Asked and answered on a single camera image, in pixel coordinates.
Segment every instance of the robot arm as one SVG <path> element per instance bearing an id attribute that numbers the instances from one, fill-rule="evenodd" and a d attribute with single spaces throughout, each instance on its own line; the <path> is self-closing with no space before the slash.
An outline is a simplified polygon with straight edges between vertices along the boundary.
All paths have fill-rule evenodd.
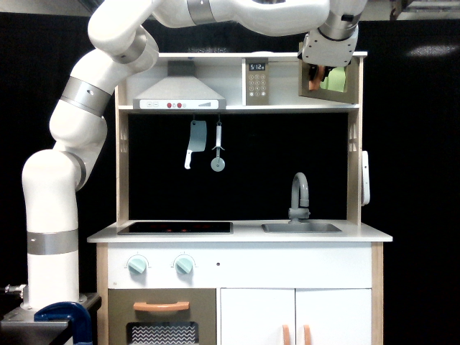
<path id="1" fill-rule="evenodd" d="M 88 180 L 104 144 L 102 113 L 115 87 L 157 61 L 158 46 L 141 26 L 150 14 L 167 27 L 233 20 L 269 36 L 309 32 L 304 61 L 339 66 L 346 65 L 354 51 L 356 23 L 365 2 L 105 0 L 88 25 L 96 49 L 76 64 L 52 114 L 50 131 L 56 144 L 31 156 L 22 173 L 30 306 L 78 300 L 75 192 Z M 346 49 L 337 54 L 338 46 Z"/>
<path id="2" fill-rule="evenodd" d="M 130 75 L 151 68 L 158 58 L 156 42 L 138 24 L 153 7 L 140 11 L 135 6 L 137 17 L 129 12 L 129 7 L 141 2 L 154 1 L 104 2 L 105 7 L 113 4 L 116 11 L 112 14 L 129 14 L 128 19 L 120 24 L 104 7 L 102 14 L 92 19 L 92 27 L 107 26 L 115 31 L 112 36 L 103 30 L 98 37 L 94 35 L 96 49 L 75 65 L 51 116 L 55 146 L 32 155 L 24 165 L 31 308 L 79 299 L 75 192 L 88 180 L 104 144 L 107 126 L 102 114 L 115 87 Z"/>
<path id="3" fill-rule="evenodd" d="M 367 0 L 331 0 L 326 21 L 307 33 L 300 54 L 311 65 L 311 79 L 321 70 L 320 79 L 324 80 L 334 67 L 350 63 L 357 46 L 358 21 L 366 3 Z"/>

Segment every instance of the oven door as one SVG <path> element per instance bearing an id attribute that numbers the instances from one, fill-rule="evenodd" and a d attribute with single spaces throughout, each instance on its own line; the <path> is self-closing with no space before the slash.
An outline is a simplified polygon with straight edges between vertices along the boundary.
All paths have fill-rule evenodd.
<path id="1" fill-rule="evenodd" d="M 216 289 L 109 290 L 109 344 L 216 345 Z"/>

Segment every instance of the toy kitchen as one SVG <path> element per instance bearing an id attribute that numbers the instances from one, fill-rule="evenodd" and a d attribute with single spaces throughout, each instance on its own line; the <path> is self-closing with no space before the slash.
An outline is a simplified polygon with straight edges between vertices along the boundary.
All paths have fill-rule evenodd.
<path id="1" fill-rule="evenodd" d="M 153 69 L 118 86 L 116 223 L 88 238 L 97 246 L 103 299 L 100 345 L 383 344 L 383 242 L 392 237 L 361 223 L 369 202 L 362 151 L 366 56 L 354 53 L 317 91 L 309 91 L 308 66 L 297 53 L 271 52 L 160 54 Z M 284 219 L 130 218 L 130 116 L 188 115 L 180 168 L 191 171 L 206 133 L 214 133 L 200 115 L 259 114 L 263 121 L 263 114 L 322 113 L 348 121 L 346 218 L 312 213 L 309 219 L 315 201 L 308 171 L 287 181 Z M 220 120 L 208 162 L 215 174 L 231 165 Z"/>

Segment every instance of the blue clamp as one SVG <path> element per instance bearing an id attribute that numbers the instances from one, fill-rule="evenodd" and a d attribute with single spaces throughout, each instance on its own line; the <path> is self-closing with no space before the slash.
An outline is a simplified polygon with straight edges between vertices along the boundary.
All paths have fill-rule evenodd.
<path id="1" fill-rule="evenodd" d="M 89 312 L 76 302 L 59 302 L 50 304 L 34 315 L 34 321 L 72 321 L 73 343 L 75 345 L 93 345 L 91 317 Z"/>

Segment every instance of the white cabinet door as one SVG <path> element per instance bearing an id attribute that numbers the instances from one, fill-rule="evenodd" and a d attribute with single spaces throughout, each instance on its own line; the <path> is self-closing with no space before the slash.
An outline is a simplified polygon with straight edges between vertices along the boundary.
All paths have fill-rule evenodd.
<path id="1" fill-rule="evenodd" d="M 221 289 L 221 345 L 295 343 L 294 289 Z"/>
<path id="2" fill-rule="evenodd" d="M 295 291 L 297 345 L 371 345 L 371 289 Z"/>

